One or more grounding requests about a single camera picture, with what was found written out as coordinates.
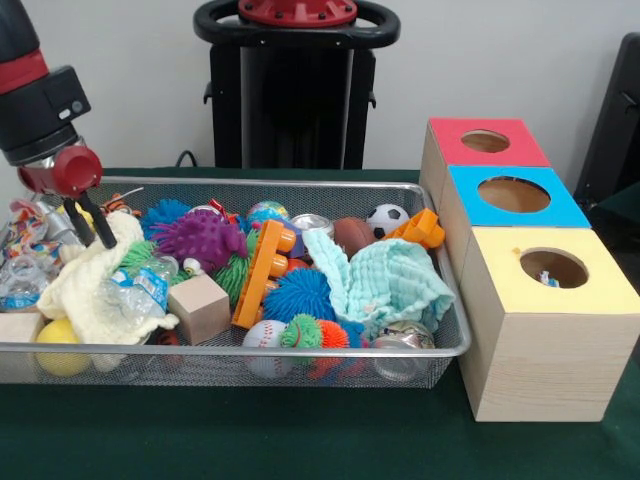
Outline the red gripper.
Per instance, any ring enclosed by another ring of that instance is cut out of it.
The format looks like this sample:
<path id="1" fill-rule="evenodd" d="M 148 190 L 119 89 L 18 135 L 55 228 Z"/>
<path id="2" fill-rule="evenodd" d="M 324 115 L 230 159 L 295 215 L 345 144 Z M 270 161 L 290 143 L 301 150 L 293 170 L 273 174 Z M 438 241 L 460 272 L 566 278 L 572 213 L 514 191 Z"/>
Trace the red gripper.
<path id="1" fill-rule="evenodd" d="M 78 209 L 77 202 L 70 199 L 79 198 L 80 206 L 90 214 L 102 244 L 105 248 L 112 249 L 117 240 L 101 209 L 86 192 L 99 185 L 102 173 L 102 164 L 97 154 L 85 145 L 64 147 L 44 160 L 18 168 L 18 176 L 29 190 L 66 197 L 63 200 L 64 210 L 81 243 L 89 246 L 94 241 L 95 234 Z"/>

